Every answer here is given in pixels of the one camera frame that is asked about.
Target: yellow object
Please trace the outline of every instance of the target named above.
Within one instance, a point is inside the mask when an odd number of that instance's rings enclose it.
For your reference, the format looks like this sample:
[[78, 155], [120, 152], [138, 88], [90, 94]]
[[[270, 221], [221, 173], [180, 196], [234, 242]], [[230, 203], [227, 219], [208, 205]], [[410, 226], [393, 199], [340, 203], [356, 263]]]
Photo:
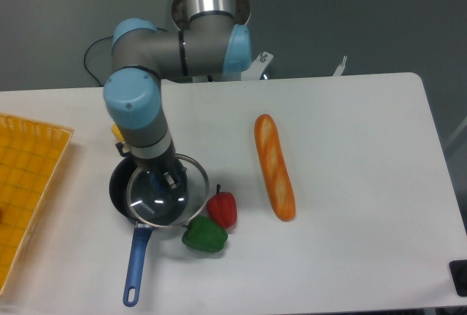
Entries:
[[117, 127], [117, 125], [114, 123], [114, 125], [112, 126], [112, 132], [115, 136], [115, 138], [117, 138], [117, 140], [119, 142], [125, 142], [125, 139], [123, 138], [123, 135], [122, 133], [120, 132], [120, 129]]
[[0, 113], [0, 295], [73, 129]]

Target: blue joint cap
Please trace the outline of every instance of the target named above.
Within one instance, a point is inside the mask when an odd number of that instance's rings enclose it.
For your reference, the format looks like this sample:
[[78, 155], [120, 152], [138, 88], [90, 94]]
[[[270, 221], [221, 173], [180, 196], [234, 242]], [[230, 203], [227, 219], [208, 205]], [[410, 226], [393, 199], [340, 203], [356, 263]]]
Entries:
[[250, 31], [244, 25], [235, 25], [225, 53], [223, 74], [242, 72], [251, 65]]
[[162, 109], [161, 92], [154, 79], [141, 69], [121, 69], [107, 80], [104, 100], [118, 126], [141, 129]]
[[120, 22], [117, 27], [115, 27], [114, 38], [112, 40], [112, 49], [121, 36], [127, 34], [128, 32], [134, 31], [135, 29], [150, 29], [154, 32], [158, 31], [158, 28], [150, 21], [141, 20], [140, 18], [129, 18]]

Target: gray floor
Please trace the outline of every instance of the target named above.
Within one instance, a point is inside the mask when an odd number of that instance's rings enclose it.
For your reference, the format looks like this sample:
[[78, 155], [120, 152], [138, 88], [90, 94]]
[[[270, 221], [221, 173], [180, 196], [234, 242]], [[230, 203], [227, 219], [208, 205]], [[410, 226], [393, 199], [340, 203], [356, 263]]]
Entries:
[[[275, 55], [274, 78], [412, 71], [428, 93], [443, 143], [467, 115], [466, 0], [250, 0], [253, 53]], [[93, 87], [82, 56], [130, 17], [174, 30], [171, 0], [0, 0], [0, 90]], [[89, 67], [105, 80], [109, 42]], [[467, 147], [449, 159], [467, 216]]]

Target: red bell pepper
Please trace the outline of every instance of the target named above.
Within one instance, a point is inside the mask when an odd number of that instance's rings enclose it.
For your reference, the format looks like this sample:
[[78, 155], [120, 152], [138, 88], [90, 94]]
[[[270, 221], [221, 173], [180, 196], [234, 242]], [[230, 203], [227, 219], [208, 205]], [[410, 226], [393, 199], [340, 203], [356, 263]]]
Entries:
[[212, 220], [224, 229], [236, 223], [235, 197], [230, 192], [221, 192], [217, 184], [217, 192], [207, 203], [207, 212]]

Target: cable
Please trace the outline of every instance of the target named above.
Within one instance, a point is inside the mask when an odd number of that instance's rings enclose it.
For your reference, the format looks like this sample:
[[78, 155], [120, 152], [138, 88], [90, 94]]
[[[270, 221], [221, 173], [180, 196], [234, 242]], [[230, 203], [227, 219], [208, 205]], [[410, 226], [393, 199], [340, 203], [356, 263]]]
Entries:
[[[158, 27], [158, 31], [168, 32], [166, 29], [164, 29], [164, 28], [159, 28], [159, 27]], [[99, 42], [102, 42], [103, 40], [111, 39], [111, 38], [113, 38], [113, 37], [114, 37], [114, 36], [106, 36], [106, 37], [104, 37], [104, 38], [100, 38], [100, 39], [96, 40], [93, 44], [91, 44], [91, 45], [86, 49], [85, 56], [84, 56], [84, 58], [83, 58], [83, 60], [82, 60], [82, 64], [84, 65], [86, 72], [89, 73], [89, 75], [90, 75], [92, 78], [94, 78], [94, 80], [97, 82], [97, 84], [99, 84], [99, 87], [103, 87], [104, 85], [103, 85], [102, 82], [98, 79], [98, 77], [96, 77], [96, 76], [94, 75], [94, 73], [91, 72], [91, 71], [89, 70], [88, 65], [86, 64], [86, 57], [88, 56], [89, 50], [90, 50], [94, 45], [96, 45], [96, 44], [99, 43]]]

